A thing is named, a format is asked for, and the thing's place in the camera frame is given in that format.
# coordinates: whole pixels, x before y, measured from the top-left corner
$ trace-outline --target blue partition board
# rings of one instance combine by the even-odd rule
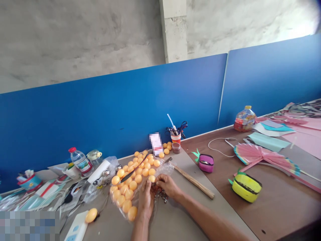
[[[219,128],[245,105],[261,116],[321,98],[321,34],[230,51],[223,88]]]
[[[227,54],[0,95],[0,193],[18,172],[63,163],[75,146],[104,157],[150,147],[149,134],[188,122],[192,137],[216,129]]]

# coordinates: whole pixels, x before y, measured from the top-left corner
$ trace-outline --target plastic water bottle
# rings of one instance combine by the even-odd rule
[[[83,176],[87,177],[93,174],[95,169],[84,153],[77,151],[76,147],[72,147],[68,151],[70,152],[71,161],[78,167]]]
[[[239,132],[252,130],[256,115],[251,110],[252,106],[247,105],[245,109],[236,115],[234,129]]]

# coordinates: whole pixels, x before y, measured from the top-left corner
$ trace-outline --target table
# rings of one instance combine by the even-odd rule
[[[181,169],[197,179],[201,184],[210,189],[215,194],[214,200],[209,199],[203,192],[201,192],[192,183],[186,180],[176,170],[173,171],[171,177],[176,184],[190,196],[197,201],[214,210],[217,214],[225,217],[241,231],[244,232],[252,240],[258,240],[249,227],[242,221],[239,215],[233,210],[213,184],[206,178],[203,172],[193,163],[187,153],[182,150],[180,154],[173,154],[171,152],[166,155],[165,159],[173,157],[173,162]],[[119,160],[120,164],[127,164],[133,157],[128,157]],[[104,192],[108,193],[109,188],[105,188]],[[98,210],[104,203],[105,195],[96,198],[92,203],[81,205],[75,214],[72,214],[64,227],[60,240],[64,240],[66,234],[73,222],[76,214],[84,212],[90,208],[97,208]],[[130,240],[133,225],[124,219],[121,212],[116,205],[111,202],[109,198],[107,206],[101,212],[101,216],[96,222],[88,225],[84,240],[105,241],[111,240]],[[186,211],[173,200],[169,199],[167,204],[164,204],[159,198],[157,210],[150,225],[149,240],[208,240],[200,227],[193,221],[193,219],[186,213]]]
[[[214,172],[204,174],[261,241],[278,240],[315,223],[320,218],[321,195],[276,168],[258,164],[246,171],[263,186],[258,199],[252,204],[231,190],[227,179],[232,179],[233,174],[245,165],[236,156],[229,158],[211,150],[208,143],[216,138],[234,137],[237,141],[229,142],[236,145],[238,142],[244,143],[243,138],[251,133],[241,133],[233,127],[227,127],[184,140],[181,145],[192,160],[195,159],[192,152],[196,152],[196,148],[200,153],[214,157]],[[213,141],[211,147],[228,156],[235,154],[233,148],[222,139]],[[289,157],[305,172],[321,179],[319,159],[297,146],[293,149],[287,147],[280,154]],[[321,187],[320,182],[304,174],[301,177]]]

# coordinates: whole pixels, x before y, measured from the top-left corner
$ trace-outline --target concrete pillar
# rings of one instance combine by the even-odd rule
[[[187,60],[186,0],[159,0],[166,63]]]

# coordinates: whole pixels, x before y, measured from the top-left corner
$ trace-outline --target purple coin purse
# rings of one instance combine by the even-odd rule
[[[202,171],[211,173],[214,168],[214,159],[210,155],[201,154],[199,159],[199,167]]]

